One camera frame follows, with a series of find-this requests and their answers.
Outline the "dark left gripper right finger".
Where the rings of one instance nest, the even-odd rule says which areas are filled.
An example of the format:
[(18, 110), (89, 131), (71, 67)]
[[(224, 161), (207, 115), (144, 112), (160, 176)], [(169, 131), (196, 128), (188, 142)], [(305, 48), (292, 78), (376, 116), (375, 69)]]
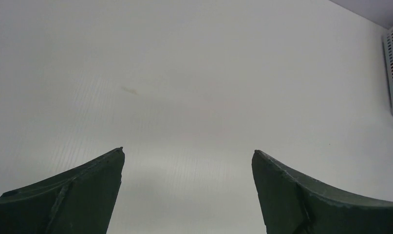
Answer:
[(263, 151), (252, 173), (269, 234), (393, 234), (393, 202), (323, 183)]

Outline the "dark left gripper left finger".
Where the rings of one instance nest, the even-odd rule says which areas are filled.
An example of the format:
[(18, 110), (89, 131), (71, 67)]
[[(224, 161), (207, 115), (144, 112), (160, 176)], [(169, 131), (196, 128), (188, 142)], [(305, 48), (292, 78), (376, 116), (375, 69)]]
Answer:
[(0, 196), (0, 234), (104, 234), (125, 154), (115, 148), (83, 165)]

